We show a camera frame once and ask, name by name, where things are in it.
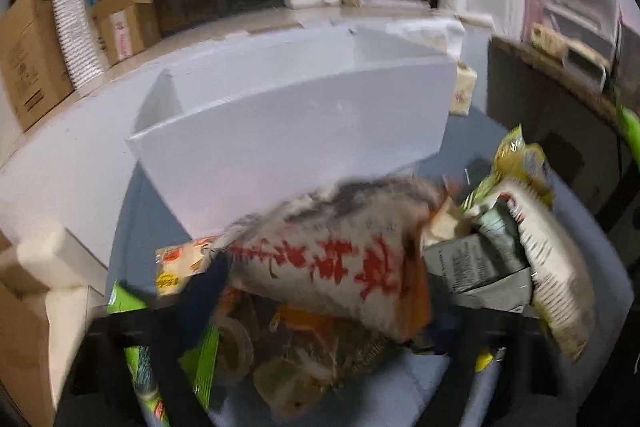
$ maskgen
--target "red chinese characters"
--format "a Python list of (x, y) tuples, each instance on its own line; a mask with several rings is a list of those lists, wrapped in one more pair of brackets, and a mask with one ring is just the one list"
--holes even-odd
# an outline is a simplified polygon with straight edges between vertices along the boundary
[(292, 247), (287, 241), (283, 241), (281, 247), (273, 247), (273, 250), (285, 256), (287, 261), (296, 268), (306, 267), (306, 245), (304, 247)]
[[(382, 235), (372, 235), (371, 238), (372, 245), (364, 249), (362, 271), (353, 277), (354, 283), (364, 286), (360, 292), (362, 300), (365, 300), (373, 291), (380, 291), (386, 296), (397, 294), (401, 290), (398, 273), (401, 273), (403, 256), (391, 251)], [(273, 263), (275, 263), (279, 267), (288, 264), (296, 269), (308, 270), (309, 279), (312, 282), (314, 277), (319, 275), (322, 280), (333, 280), (336, 285), (341, 284), (349, 275), (349, 270), (344, 265), (344, 258), (358, 255), (358, 247), (354, 247), (351, 241), (335, 237), (316, 241), (316, 245), (324, 251), (324, 256), (313, 255), (311, 261), (305, 256), (305, 253), (309, 252), (307, 245), (296, 246), (287, 241), (272, 247), (267, 239), (258, 241), (257, 246), (232, 243), (229, 246), (229, 252), (236, 261), (267, 262), (272, 279), (278, 279), (273, 272)]]
[(306, 247), (292, 247), (286, 241), (283, 242), (281, 247), (274, 247), (275, 253), (264, 250), (264, 247), (269, 244), (267, 239), (261, 239), (258, 247), (245, 247), (238, 243), (232, 243), (229, 245), (229, 252), (233, 255), (236, 261), (252, 261), (258, 259), (261, 263), (267, 261), (269, 264), (269, 275), (272, 279), (278, 279), (278, 276), (273, 272), (273, 262), (278, 266), (283, 266), (286, 263), (291, 263), (293, 266), (296, 263), (300, 263), (304, 260), (303, 252)]
[(342, 282), (342, 277), (349, 271), (342, 264), (343, 255), (357, 255), (358, 248), (354, 248), (351, 241), (329, 238), (326, 241), (316, 241), (316, 244), (324, 250), (324, 259), (314, 256), (314, 261), (309, 269), (309, 277), (314, 279), (316, 269), (320, 279), (333, 279), (336, 284)]
[(380, 290), (382, 295), (399, 293), (400, 285), (394, 276), (398, 267), (402, 266), (402, 257), (391, 252), (381, 235), (372, 236), (377, 248), (366, 247), (362, 272), (353, 280), (364, 285), (360, 297), (365, 300), (374, 290)]

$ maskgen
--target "box label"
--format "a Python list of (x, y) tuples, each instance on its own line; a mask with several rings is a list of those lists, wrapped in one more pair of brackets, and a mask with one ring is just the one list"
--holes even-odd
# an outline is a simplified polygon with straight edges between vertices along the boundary
[(24, 42), (24, 36), (15, 42), (9, 53), (11, 68), (14, 72), (11, 80), (20, 99), (38, 83), (38, 69), (28, 49), (30, 42)]
[(133, 56), (126, 13), (124, 11), (112, 13), (109, 15), (109, 20), (111, 21), (111, 26), (113, 26), (113, 40), (118, 61)]

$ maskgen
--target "wooden shelf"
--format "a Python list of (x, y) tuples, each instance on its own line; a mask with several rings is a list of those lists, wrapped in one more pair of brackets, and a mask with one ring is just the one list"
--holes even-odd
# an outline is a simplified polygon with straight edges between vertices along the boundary
[(522, 60), (533, 70), (550, 78), (554, 83), (588, 108), (597, 118), (611, 127), (615, 133), (622, 136), (620, 128), (618, 127), (616, 106), (611, 99), (607, 98), (606, 95), (590, 90), (573, 75), (568, 73), (558, 60), (539, 52), (528, 44), (503, 39), (501, 37), (493, 37), (490, 45)]

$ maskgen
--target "snack bag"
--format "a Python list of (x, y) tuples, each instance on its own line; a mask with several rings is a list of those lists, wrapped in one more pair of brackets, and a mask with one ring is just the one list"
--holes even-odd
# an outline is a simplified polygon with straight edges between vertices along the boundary
[(203, 237), (179, 247), (156, 250), (158, 295), (179, 293), (191, 275), (204, 272), (209, 266), (209, 246), (216, 239), (217, 237)]
[(574, 362), (595, 328), (595, 295), (584, 256), (531, 187), (501, 182), (466, 213), (479, 216), (504, 201), (516, 220), (532, 268), (533, 304), (542, 312), (560, 349)]
[(244, 218), (212, 253), (233, 256), (238, 289), (404, 342), (430, 320), (417, 236), (442, 196), (418, 178), (343, 182)]
[(522, 126), (519, 125), (502, 139), (495, 152), (491, 173), (468, 195), (462, 203), (462, 209), (469, 210), (487, 197), (498, 183), (509, 177), (533, 188), (550, 208), (554, 201), (550, 173), (551, 167), (542, 147), (538, 144), (527, 145), (522, 136)]
[[(113, 285), (107, 312), (109, 314), (141, 310), (146, 304), (127, 292), (118, 282)], [(185, 372), (188, 382), (201, 406), (209, 406), (211, 382), (218, 350), (218, 329), (210, 327), (198, 347), (187, 351), (180, 359), (180, 366)], [(164, 402), (158, 390), (158, 383), (151, 368), (151, 358), (148, 347), (127, 347), (124, 350), (125, 359), (133, 380), (133, 387), (139, 399), (153, 413), (153, 415), (169, 425), (164, 410)]]

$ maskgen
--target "trash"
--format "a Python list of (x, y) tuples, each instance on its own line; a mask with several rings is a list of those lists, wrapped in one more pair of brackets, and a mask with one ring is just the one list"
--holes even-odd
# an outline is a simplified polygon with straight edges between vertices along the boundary
[(208, 266), (208, 248), (217, 238), (203, 237), (186, 245), (156, 250), (158, 295), (179, 293), (191, 275), (202, 273)]
[(273, 359), (254, 371), (254, 386), (274, 420), (293, 420), (318, 403), (326, 384), (284, 359)]
[(495, 187), (467, 216), (507, 203), (533, 272), (533, 304), (564, 354), (580, 357), (595, 325), (593, 286), (582, 253), (531, 187), (511, 178)]
[(350, 180), (247, 216), (213, 250), (233, 255), (238, 289), (404, 342), (429, 322), (417, 233), (443, 199), (418, 178)]
[(214, 384), (231, 387), (249, 374), (254, 364), (254, 346), (240, 321), (219, 315), (215, 322), (220, 330), (220, 343)]
[[(504, 201), (498, 199), (473, 222), (452, 202), (448, 206), (447, 226), (436, 216), (432, 223), (437, 231), (428, 225), (420, 237), (420, 252), (429, 273), (441, 277), (451, 292), (474, 296), (485, 308), (512, 311), (530, 304), (529, 261), (518, 224)], [(435, 233), (449, 240), (435, 243)]]
[(546, 206), (551, 207), (554, 191), (551, 182), (551, 167), (545, 153), (538, 144), (527, 145), (519, 125), (505, 136), (494, 156), (491, 173), (480, 182), (462, 203), (463, 210), (469, 210), (481, 201), (508, 177), (532, 187)]
[[(146, 304), (127, 292), (118, 282), (113, 285), (107, 312), (119, 313), (146, 308)], [(214, 363), (218, 350), (218, 329), (209, 328), (198, 347), (186, 352), (180, 359), (180, 365), (191, 383), (201, 406), (209, 406), (211, 382), (214, 376)], [(151, 370), (148, 347), (127, 347), (124, 350), (127, 365), (133, 379), (136, 394), (153, 415), (169, 425), (164, 403), (159, 395), (158, 383)]]

